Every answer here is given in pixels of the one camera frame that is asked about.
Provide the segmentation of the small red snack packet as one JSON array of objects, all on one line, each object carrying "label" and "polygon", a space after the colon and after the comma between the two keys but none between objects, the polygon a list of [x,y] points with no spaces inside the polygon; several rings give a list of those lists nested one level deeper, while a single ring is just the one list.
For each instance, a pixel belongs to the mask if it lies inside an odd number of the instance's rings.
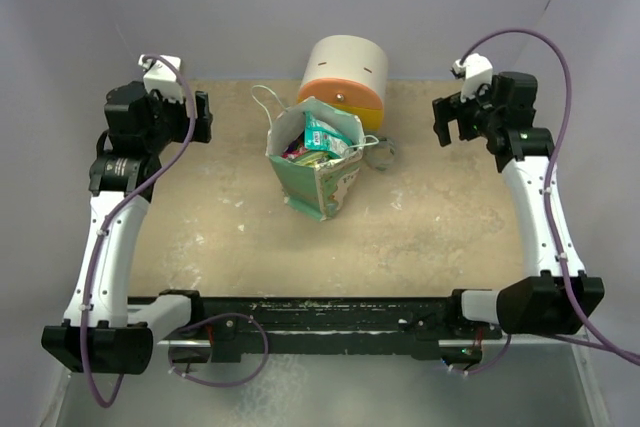
[{"label": "small red snack packet", "polygon": [[281,154],[281,157],[289,161],[294,161],[307,151],[308,149],[305,146],[304,136],[301,135],[289,144],[286,150]]}]

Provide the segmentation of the large green Foxs bag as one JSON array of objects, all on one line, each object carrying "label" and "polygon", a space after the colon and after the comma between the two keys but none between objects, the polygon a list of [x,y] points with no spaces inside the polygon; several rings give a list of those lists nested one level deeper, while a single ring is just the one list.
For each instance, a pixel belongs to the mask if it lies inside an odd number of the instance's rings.
[{"label": "large green Foxs bag", "polygon": [[286,160],[293,165],[315,168],[332,160],[338,160],[338,157],[332,157],[328,151],[306,151],[297,156],[288,156]]}]

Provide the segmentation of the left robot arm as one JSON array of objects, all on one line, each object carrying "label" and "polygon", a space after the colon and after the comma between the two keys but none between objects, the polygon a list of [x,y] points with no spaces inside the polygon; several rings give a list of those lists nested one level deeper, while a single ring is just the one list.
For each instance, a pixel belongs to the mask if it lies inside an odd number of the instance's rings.
[{"label": "left robot arm", "polygon": [[96,145],[89,170],[90,228],[82,274],[93,272],[92,286],[77,281],[60,324],[43,330],[42,347],[72,372],[83,369],[83,353],[98,374],[139,375],[155,344],[177,332],[184,339],[202,334],[206,316],[193,290],[166,290],[148,305],[128,302],[135,246],[153,189],[146,187],[113,219],[108,217],[128,194],[161,169],[160,154],[185,139],[187,107],[140,81],[111,90],[104,113],[107,129]]}]

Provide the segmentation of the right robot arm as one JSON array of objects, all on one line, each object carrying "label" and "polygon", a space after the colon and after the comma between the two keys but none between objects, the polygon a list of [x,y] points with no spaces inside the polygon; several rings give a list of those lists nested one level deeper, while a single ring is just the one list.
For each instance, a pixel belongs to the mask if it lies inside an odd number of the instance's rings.
[{"label": "right robot arm", "polygon": [[535,126],[538,83],[519,72],[459,72],[460,92],[433,101],[439,143],[451,142],[449,124],[459,138],[482,137],[509,187],[523,246],[524,279],[501,290],[456,290],[458,305],[445,313],[446,330],[467,338],[480,322],[509,334],[575,334],[583,326],[577,307],[591,314],[604,297],[604,284],[590,277],[577,254],[561,202],[551,132]]}]

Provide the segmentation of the green Fresh paper bag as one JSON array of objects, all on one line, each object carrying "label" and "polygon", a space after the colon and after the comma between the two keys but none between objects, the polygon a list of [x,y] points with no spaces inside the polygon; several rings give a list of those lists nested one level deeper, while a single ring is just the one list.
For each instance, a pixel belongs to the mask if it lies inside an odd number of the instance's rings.
[{"label": "green Fresh paper bag", "polygon": [[[279,105],[281,112],[278,115],[267,116],[266,157],[281,184],[285,203],[319,221],[333,218],[342,208],[359,174],[364,149],[377,143],[378,137],[365,134],[357,116],[314,97],[290,107],[283,103]],[[293,165],[281,157],[291,142],[304,136],[306,112],[311,112],[352,141],[353,145],[344,157],[315,168]]]}]

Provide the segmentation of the teal snack packet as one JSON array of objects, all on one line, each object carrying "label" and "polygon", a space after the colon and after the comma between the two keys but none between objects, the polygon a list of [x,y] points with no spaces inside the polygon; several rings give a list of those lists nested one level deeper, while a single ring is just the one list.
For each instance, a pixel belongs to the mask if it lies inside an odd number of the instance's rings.
[{"label": "teal snack packet", "polygon": [[353,145],[352,141],[332,126],[305,113],[304,147],[326,153],[330,159],[342,158]]}]

